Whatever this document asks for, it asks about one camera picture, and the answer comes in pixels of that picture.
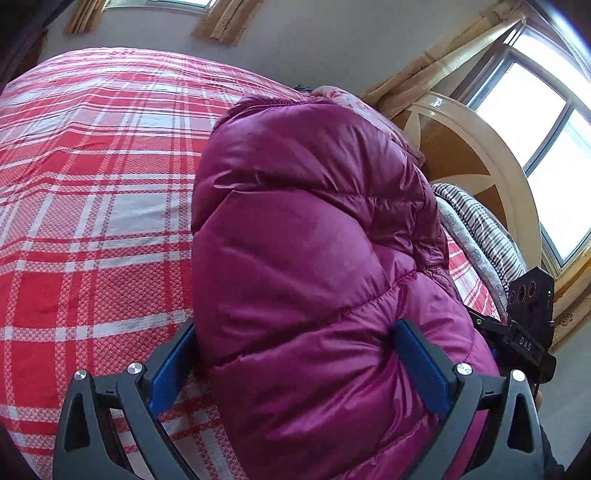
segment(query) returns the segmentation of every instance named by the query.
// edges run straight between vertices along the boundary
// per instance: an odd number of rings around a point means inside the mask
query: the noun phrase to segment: blue gripper pad
[[[390,330],[394,349],[427,410],[444,420],[452,409],[457,385],[452,361],[410,320],[399,320]]]
[[[163,358],[161,367],[151,380],[148,408],[155,417],[172,408],[189,372],[195,364],[197,342],[191,325],[174,348]]]

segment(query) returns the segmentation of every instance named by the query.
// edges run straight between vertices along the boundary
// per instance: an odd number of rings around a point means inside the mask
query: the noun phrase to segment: beige floral curtain
[[[555,348],[582,320],[591,318],[591,242],[556,279]]]
[[[217,0],[193,36],[236,45],[265,0]]]
[[[505,0],[480,13],[462,31],[439,41],[402,71],[370,89],[362,100],[393,118],[421,98],[451,72],[492,44],[517,22],[527,6],[521,0]]]
[[[87,33],[96,28],[107,0],[78,0],[76,11],[66,24],[64,33]]]

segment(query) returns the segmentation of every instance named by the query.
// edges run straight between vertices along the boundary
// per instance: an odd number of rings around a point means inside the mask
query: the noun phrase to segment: window frame
[[[105,10],[112,8],[148,8],[184,12],[204,17],[212,9],[216,0],[210,0],[206,7],[183,2],[183,0],[108,0]]]
[[[514,63],[518,63],[533,75],[536,75],[565,100],[566,104],[554,122],[554,125],[532,157],[523,167],[525,176],[529,177],[535,168],[542,162],[550,148],[554,145],[573,111],[577,110],[581,116],[591,124],[591,109],[552,73],[513,47],[517,38],[526,31],[528,31],[528,34],[537,36],[544,42],[549,43],[551,48],[558,49],[560,53],[584,75],[579,64],[568,50],[560,46],[554,40],[548,38],[543,33],[537,31],[535,28],[520,24],[513,30],[509,31],[504,38],[499,39],[499,43],[493,45],[490,52],[485,53],[479,64],[473,69],[473,72],[468,75],[465,82],[460,84],[460,87],[452,94],[452,97],[475,111],[484,101],[488,93],[497,85],[507,70],[509,70]],[[542,236],[542,259],[544,265],[546,265],[556,277],[568,267],[571,260],[573,260],[583,246],[591,240],[590,228],[587,235],[583,237],[569,256],[567,258],[562,258],[554,246],[554,242],[541,223],[540,232]]]

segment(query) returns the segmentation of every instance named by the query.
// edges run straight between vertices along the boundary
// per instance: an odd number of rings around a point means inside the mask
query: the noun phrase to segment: wooden furniture
[[[430,183],[451,183],[474,195],[505,225],[528,268],[541,263],[538,212],[525,174],[509,147],[474,111],[428,92],[394,118],[425,154]]]

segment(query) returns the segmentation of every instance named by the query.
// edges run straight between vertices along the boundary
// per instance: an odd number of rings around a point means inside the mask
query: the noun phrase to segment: window
[[[154,7],[204,15],[217,0],[108,0],[105,8]]]
[[[509,35],[488,64],[467,105],[524,169],[544,263],[558,274],[590,239],[591,84],[566,50],[529,27]]]

